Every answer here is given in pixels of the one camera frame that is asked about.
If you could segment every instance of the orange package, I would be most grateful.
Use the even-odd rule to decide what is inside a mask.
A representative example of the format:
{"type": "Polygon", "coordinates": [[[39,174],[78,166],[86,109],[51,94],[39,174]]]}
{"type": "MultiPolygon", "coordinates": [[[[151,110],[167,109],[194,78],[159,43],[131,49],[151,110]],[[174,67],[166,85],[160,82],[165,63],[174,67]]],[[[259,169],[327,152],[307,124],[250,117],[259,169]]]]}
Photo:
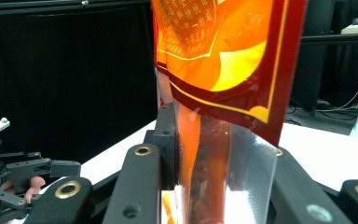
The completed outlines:
{"type": "MultiPolygon", "coordinates": [[[[234,156],[278,145],[305,6],[305,0],[152,0],[158,87],[163,102],[175,101],[183,223],[225,223],[227,190],[249,188],[238,174],[251,168],[235,165],[251,161],[234,156]],[[248,144],[247,137],[266,143],[248,144]]],[[[264,157],[271,165],[261,182],[270,188],[275,160],[264,157]]]]}

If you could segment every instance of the black backdrop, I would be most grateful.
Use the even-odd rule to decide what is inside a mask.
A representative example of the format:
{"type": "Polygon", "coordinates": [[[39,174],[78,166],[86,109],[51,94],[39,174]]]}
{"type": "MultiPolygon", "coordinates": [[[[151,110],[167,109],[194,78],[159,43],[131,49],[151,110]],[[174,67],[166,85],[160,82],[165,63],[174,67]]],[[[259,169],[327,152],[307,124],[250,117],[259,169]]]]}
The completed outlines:
{"type": "Polygon", "coordinates": [[[155,119],[152,47],[148,4],[0,15],[0,153],[83,163],[155,119]]]}

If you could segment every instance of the transparent plastic wrapper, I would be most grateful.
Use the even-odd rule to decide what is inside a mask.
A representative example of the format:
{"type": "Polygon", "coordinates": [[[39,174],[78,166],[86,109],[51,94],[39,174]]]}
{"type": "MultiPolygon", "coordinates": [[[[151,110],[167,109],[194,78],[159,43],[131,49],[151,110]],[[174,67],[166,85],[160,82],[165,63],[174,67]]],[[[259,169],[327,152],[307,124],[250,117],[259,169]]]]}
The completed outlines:
{"type": "Polygon", "coordinates": [[[265,223],[305,5],[152,0],[159,100],[179,132],[168,223],[265,223]]]}

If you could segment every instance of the gray floor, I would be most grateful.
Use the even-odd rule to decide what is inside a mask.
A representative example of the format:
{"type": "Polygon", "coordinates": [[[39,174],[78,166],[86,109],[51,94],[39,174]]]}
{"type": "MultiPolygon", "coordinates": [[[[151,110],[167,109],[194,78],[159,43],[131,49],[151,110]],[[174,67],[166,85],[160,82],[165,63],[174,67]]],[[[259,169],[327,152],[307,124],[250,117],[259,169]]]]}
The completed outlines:
{"type": "Polygon", "coordinates": [[[327,102],[320,102],[314,116],[300,107],[289,106],[285,122],[349,135],[358,115],[358,106],[356,105],[353,104],[351,108],[342,109],[330,106],[327,102]]]}

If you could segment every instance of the snack bag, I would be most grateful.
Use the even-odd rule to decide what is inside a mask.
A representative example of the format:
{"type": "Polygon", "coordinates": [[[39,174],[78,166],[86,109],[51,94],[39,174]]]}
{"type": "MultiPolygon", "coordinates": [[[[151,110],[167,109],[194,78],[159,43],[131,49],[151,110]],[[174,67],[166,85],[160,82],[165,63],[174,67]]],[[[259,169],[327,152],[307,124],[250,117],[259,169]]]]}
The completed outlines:
{"type": "Polygon", "coordinates": [[[305,0],[152,0],[179,223],[265,223],[305,0]]]}

